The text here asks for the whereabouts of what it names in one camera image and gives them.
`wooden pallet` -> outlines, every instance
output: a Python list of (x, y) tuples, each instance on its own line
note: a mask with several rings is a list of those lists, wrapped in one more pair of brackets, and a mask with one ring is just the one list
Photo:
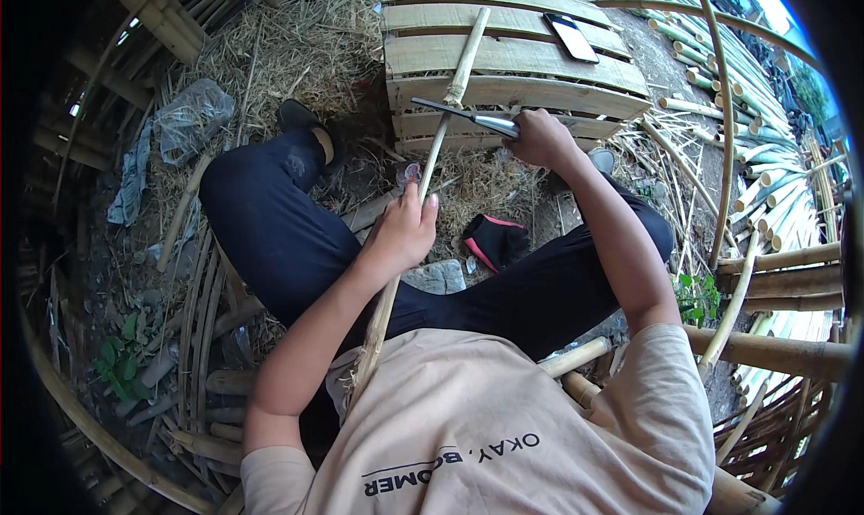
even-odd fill
[[(393, 110), (396, 151), (427, 150), (439, 112), (423, 110), (412, 97), (440, 101), (480, 7), (491, 9), (474, 60), (465, 106), (513, 117), (521, 108), (553, 111), (589, 150), (640, 116), (652, 103), (644, 77), (632, 64), (606, 14), (578, 0), (381, 0), (387, 93)], [(599, 63), (569, 58), (543, 20), (543, 12), (576, 20)], [(500, 145), (469, 121), (451, 121), (445, 147)]]

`red and black glove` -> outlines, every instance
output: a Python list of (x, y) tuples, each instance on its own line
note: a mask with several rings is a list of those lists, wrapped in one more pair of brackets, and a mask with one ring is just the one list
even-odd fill
[(462, 233), (462, 241), (493, 272), (500, 272), (528, 254), (531, 241), (520, 224), (477, 215)]

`smartphone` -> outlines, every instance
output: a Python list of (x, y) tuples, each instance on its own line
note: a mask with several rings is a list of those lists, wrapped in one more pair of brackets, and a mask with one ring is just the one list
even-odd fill
[(570, 57), (580, 62), (599, 63), (599, 57), (572, 18), (557, 13), (543, 13), (543, 18), (564, 43)]

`tree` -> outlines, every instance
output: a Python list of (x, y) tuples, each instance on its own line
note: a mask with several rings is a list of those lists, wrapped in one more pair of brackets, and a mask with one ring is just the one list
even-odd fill
[(816, 125), (823, 124), (827, 118), (825, 112), (828, 98), (815, 78), (815, 71), (809, 65), (799, 65), (794, 68), (794, 73), (790, 82), (792, 89), (795, 90), (795, 99), (798, 105), (806, 113), (813, 116), (813, 122)]

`sky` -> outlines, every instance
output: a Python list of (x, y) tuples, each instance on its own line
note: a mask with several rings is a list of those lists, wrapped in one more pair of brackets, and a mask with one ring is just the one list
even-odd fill
[(792, 14), (786, 10), (786, 7), (780, 0), (756, 1), (758, 1), (759, 5), (762, 6), (762, 9), (765, 10), (765, 20), (767, 20), (768, 24), (771, 25), (773, 31), (783, 35), (789, 31), (791, 24), (795, 23), (795, 21), (792, 20)]

